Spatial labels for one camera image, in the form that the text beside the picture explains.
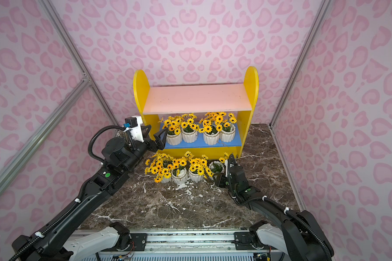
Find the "yellow two-tier shelf unit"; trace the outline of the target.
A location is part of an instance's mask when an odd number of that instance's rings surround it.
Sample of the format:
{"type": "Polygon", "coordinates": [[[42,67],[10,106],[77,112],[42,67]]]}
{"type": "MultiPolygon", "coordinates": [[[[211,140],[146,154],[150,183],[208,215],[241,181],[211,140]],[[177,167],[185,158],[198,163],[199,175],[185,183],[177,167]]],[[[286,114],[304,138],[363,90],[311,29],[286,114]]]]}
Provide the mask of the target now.
{"type": "Polygon", "coordinates": [[[133,92],[138,111],[145,125],[151,125],[151,136],[162,129],[160,116],[194,113],[203,115],[209,112],[234,112],[237,123],[235,138],[225,142],[219,140],[209,145],[203,140],[203,134],[197,141],[178,145],[166,145],[164,153],[175,158],[182,157],[189,151],[196,157],[202,155],[218,159],[224,153],[239,158],[247,138],[254,110],[259,96],[259,74],[250,66],[241,84],[188,85],[151,87],[143,70],[135,72],[133,92]]]}

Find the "shelf sunflower pot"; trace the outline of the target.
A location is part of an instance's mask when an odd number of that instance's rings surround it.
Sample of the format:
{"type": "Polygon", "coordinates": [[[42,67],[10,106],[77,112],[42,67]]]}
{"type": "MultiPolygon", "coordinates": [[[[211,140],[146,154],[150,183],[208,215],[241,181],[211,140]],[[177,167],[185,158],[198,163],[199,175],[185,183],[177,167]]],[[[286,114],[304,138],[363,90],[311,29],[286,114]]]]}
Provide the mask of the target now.
{"type": "Polygon", "coordinates": [[[215,179],[216,176],[225,173],[226,163],[228,162],[230,154],[224,153],[224,156],[220,157],[218,160],[212,161],[208,168],[210,172],[208,173],[209,179],[212,181],[215,179]]]}
{"type": "Polygon", "coordinates": [[[218,130],[221,131],[221,140],[231,142],[235,138],[237,118],[233,113],[220,112],[217,118],[218,130]]]}
{"type": "Polygon", "coordinates": [[[199,132],[203,134],[203,140],[207,145],[218,143],[223,129],[223,117],[221,113],[210,112],[200,120],[199,132]]]}
{"type": "Polygon", "coordinates": [[[183,185],[188,180],[188,158],[181,157],[172,162],[172,180],[176,185],[183,185]]]}
{"type": "Polygon", "coordinates": [[[182,139],[188,144],[196,142],[198,139],[199,124],[196,122],[196,118],[196,115],[193,113],[181,116],[182,139]]]}
{"type": "Polygon", "coordinates": [[[188,173],[190,179],[194,182],[200,182],[203,179],[213,177],[213,172],[208,167],[208,157],[202,155],[201,157],[195,157],[190,151],[185,153],[185,158],[189,163],[188,173]]]}
{"type": "Polygon", "coordinates": [[[155,153],[145,161],[145,173],[154,175],[155,183],[168,183],[172,178],[173,157],[165,153],[155,153]]]}
{"type": "Polygon", "coordinates": [[[181,135],[181,116],[169,116],[166,119],[162,118],[160,123],[163,123],[162,128],[167,129],[167,143],[176,146],[182,142],[181,135]]]}

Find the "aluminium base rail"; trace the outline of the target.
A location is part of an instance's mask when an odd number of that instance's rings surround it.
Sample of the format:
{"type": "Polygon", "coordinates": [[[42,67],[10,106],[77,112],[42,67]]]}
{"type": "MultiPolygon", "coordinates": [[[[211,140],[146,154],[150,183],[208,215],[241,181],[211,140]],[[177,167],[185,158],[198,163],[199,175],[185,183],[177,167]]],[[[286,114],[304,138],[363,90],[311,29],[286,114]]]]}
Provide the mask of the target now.
{"type": "Polygon", "coordinates": [[[253,228],[133,229],[123,246],[112,227],[76,231],[63,247],[71,261],[301,261],[282,231],[253,228]]]}

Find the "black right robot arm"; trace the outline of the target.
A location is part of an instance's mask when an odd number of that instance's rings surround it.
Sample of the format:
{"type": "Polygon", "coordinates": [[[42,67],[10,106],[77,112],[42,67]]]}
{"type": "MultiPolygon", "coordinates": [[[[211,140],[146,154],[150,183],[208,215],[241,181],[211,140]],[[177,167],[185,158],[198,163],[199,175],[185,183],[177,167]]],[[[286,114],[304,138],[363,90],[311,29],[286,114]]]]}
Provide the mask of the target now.
{"type": "Polygon", "coordinates": [[[273,247],[292,261],[330,261],[334,250],[314,216],[308,211],[297,212],[284,207],[260,189],[249,184],[243,167],[234,158],[225,162],[222,173],[213,175],[215,185],[225,188],[238,206],[263,215],[249,228],[244,246],[263,249],[273,247]]]}

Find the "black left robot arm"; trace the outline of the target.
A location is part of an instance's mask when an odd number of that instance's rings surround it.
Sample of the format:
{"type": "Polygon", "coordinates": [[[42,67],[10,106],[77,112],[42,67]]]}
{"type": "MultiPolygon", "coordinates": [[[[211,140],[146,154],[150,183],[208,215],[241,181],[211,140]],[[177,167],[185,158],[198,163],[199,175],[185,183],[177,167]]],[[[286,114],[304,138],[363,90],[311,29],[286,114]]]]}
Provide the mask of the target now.
{"type": "Polygon", "coordinates": [[[50,222],[31,236],[17,237],[12,261],[77,261],[104,249],[129,247],[129,230],[115,222],[82,241],[69,238],[88,216],[112,197],[128,180],[146,152],[163,150],[167,130],[149,137],[151,126],[110,125],[98,130],[88,145],[89,155],[101,163],[100,169],[81,185],[78,195],[50,222]]]}

